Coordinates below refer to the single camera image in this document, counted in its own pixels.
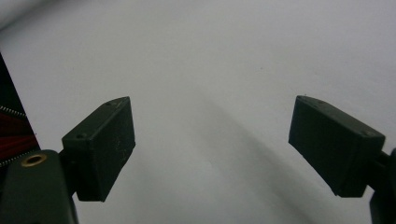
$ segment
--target gray surface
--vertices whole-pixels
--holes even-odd
[[[393,1],[55,1],[0,32],[43,148],[129,95],[137,147],[81,223],[370,223],[288,145],[294,97],[396,146]]]

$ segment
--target white surface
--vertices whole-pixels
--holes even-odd
[[[288,145],[297,94],[396,147],[394,1],[68,0],[0,33],[43,148],[132,98],[137,147],[80,223],[371,223]]]

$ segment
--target metal ring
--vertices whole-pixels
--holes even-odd
[[[21,162],[21,166],[23,166],[23,167],[36,166],[36,165],[40,164],[41,162],[43,162],[46,159],[47,159],[47,155],[46,154],[35,154],[33,156],[30,156],[30,157],[24,159]]]

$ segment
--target white table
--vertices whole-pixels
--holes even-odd
[[[371,223],[288,144],[295,96],[396,147],[394,1],[63,0],[0,32],[43,148],[129,95],[137,146],[80,223]]]

